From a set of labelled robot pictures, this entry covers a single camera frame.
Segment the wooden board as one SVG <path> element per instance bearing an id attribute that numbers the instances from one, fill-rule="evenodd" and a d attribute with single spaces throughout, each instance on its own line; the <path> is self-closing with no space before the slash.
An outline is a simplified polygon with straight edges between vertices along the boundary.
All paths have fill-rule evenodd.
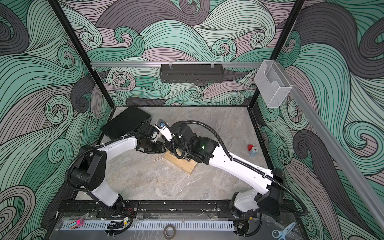
<path id="1" fill-rule="evenodd" d="M 167 151 L 165 153 L 164 159 L 166 159 L 168 162 L 170 162 L 171 164 L 173 164 L 177 168 L 181 169 L 183 172 L 185 172 L 188 175 L 191 175 L 197 166 L 197 163 L 195 161 L 193 161 L 193 160 L 188 161 L 186 159 L 178 159 L 170 151 Z"/>

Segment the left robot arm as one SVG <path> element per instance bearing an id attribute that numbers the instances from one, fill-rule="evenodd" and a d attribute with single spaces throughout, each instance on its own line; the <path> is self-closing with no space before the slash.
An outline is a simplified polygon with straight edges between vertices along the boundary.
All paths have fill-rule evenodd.
<path id="1" fill-rule="evenodd" d="M 144 154 L 166 151 L 158 142 L 159 130 L 143 122 L 135 131 L 121 135 L 98 146 L 85 145 L 65 173 L 66 185 L 77 192 L 84 192 L 106 208 L 120 213 L 126 207 L 123 198 L 105 180 L 108 161 L 130 150 Z"/>

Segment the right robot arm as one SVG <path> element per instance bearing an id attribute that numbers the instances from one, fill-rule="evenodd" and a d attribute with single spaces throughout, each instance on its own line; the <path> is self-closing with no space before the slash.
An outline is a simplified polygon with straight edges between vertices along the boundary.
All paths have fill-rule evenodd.
<path id="1" fill-rule="evenodd" d="M 176 158 L 187 157 L 197 163 L 221 169 L 252 187 L 233 196 L 233 208 L 246 213 L 261 210 L 279 215 L 281 209 L 305 216 L 308 209 L 304 202 L 285 186 L 281 169 L 270 170 L 254 165 L 234 154 L 224 144 L 219 134 L 209 125 L 199 121 L 179 121 L 169 126 L 159 120 L 155 127 Z"/>

